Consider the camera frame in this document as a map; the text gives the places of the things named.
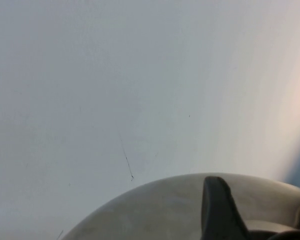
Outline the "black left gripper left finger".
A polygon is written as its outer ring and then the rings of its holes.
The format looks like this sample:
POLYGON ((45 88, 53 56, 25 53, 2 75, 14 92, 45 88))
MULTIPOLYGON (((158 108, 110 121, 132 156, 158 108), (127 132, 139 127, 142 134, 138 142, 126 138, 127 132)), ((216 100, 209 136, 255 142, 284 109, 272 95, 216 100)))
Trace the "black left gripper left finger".
POLYGON ((231 189, 219 176, 203 182, 201 204, 202 240, 247 240, 249 231, 241 218, 231 189))

